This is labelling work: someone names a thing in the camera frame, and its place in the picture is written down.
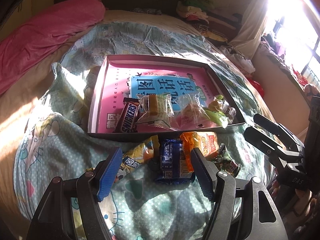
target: window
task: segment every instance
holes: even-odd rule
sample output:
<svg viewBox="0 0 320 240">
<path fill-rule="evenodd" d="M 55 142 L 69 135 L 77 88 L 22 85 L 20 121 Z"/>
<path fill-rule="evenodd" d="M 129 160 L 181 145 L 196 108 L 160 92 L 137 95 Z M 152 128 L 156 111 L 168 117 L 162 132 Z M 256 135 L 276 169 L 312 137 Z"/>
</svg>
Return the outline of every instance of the window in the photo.
<svg viewBox="0 0 320 240">
<path fill-rule="evenodd" d="M 302 1 L 269 0 L 265 33 L 283 46 L 285 63 L 320 89 L 319 37 L 303 12 Z"/>
</svg>

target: yellow snack package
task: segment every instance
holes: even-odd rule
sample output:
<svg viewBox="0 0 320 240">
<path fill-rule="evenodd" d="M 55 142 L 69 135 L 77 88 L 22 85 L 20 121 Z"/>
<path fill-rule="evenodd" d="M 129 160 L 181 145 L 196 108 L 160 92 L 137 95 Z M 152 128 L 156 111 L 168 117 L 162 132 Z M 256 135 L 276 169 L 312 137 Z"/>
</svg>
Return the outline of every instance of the yellow snack package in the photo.
<svg viewBox="0 0 320 240">
<path fill-rule="evenodd" d="M 215 132 L 184 132 L 180 135 L 182 150 L 186 157 L 188 171 L 193 171 L 190 154 L 193 148 L 199 148 L 203 156 L 210 160 L 217 156 L 219 144 Z"/>
<path fill-rule="evenodd" d="M 140 143 L 135 148 L 129 150 L 123 155 L 122 163 L 116 175 L 115 182 L 138 168 L 145 161 L 159 154 L 159 140 L 157 135 L 153 135 Z"/>
</svg>

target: red plastic bag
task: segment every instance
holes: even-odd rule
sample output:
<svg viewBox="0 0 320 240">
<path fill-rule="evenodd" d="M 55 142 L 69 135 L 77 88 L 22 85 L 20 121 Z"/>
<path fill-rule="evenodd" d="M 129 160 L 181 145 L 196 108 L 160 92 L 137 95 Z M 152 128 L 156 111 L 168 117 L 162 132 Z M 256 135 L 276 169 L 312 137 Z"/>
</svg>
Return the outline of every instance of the red plastic bag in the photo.
<svg viewBox="0 0 320 240">
<path fill-rule="evenodd" d="M 247 80 L 250 82 L 250 84 L 258 91 L 258 93 L 263 98 L 264 97 L 264 90 L 263 90 L 262 86 L 258 82 L 252 80 L 251 78 L 247 78 Z"/>
</svg>

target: pink blanket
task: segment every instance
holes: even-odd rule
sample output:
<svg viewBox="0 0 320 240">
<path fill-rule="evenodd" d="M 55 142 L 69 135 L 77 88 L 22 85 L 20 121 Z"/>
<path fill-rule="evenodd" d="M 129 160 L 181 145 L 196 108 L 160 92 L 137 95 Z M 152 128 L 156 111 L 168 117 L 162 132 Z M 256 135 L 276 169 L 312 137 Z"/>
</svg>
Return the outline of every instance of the pink blanket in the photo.
<svg viewBox="0 0 320 240">
<path fill-rule="evenodd" d="M 0 43 L 0 95 L 72 35 L 101 21 L 104 13 L 98 0 L 67 0 L 13 31 Z"/>
</svg>

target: blue gripper pad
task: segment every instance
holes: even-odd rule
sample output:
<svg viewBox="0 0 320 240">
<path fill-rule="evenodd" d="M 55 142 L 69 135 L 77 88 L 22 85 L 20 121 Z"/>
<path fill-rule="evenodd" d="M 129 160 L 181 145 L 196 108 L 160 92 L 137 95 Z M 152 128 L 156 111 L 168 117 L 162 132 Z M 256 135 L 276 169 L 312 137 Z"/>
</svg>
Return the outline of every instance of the blue gripper pad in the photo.
<svg viewBox="0 0 320 240">
<path fill-rule="evenodd" d="M 97 199 L 99 202 L 101 202 L 110 193 L 111 187 L 122 163 L 122 155 L 122 150 L 120 148 L 116 148 L 115 153 L 113 155 L 109 154 L 108 158 L 106 159 L 105 162 L 108 162 L 109 160 L 109 163 L 106 169 L 102 171 L 103 173 L 100 174 L 98 171 L 98 177 L 96 178 L 99 180 L 99 190 L 97 193 Z"/>
</svg>

